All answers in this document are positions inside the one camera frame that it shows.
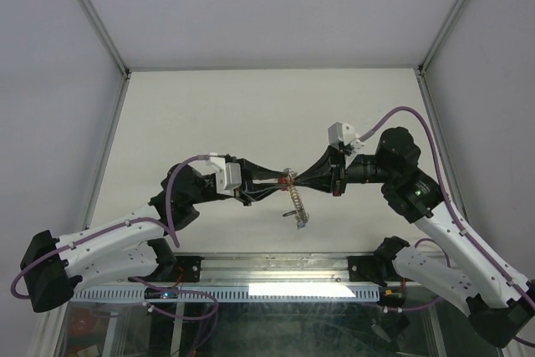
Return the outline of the metal keyring holder with rings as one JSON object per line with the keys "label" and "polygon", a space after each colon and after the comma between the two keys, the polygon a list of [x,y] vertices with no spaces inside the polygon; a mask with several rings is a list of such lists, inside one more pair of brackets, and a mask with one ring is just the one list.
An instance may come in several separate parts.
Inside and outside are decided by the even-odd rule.
{"label": "metal keyring holder with rings", "polygon": [[285,185],[285,189],[289,194],[291,199],[293,209],[291,211],[285,212],[284,217],[294,217],[296,221],[296,228],[303,229],[306,227],[309,219],[309,214],[306,212],[306,209],[303,204],[302,197],[299,194],[298,188],[294,185],[295,177],[297,173],[290,168],[284,170],[286,176],[291,178],[291,182],[288,185]]}

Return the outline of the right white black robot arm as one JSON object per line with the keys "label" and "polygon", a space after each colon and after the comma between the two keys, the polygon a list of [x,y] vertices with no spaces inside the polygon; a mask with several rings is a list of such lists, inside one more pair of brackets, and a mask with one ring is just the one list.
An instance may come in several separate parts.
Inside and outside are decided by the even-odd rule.
{"label": "right white black robot arm", "polygon": [[420,148],[403,127],[384,131],[373,155],[346,124],[329,128],[330,144],[296,183],[333,196],[348,184],[379,183],[388,206],[433,240],[456,264],[428,261],[408,242],[387,237],[374,250],[371,279],[398,274],[443,298],[465,316],[487,343],[503,349],[534,316],[534,282],[500,257],[419,166]]}

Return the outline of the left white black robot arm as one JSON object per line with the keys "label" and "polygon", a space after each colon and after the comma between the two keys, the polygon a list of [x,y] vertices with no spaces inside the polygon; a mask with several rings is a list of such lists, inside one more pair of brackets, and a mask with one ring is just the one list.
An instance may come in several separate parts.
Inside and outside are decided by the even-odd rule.
{"label": "left white black robot arm", "polygon": [[171,249],[180,246],[177,233],[199,217],[197,204],[234,199],[248,207],[278,191],[284,177],[243,158],[190,157],[170,168],[161,192],[122,218],[57,237],[49,230],[35,234],[10,292],[43,313],[95,285],[166,280],[176,267]]}

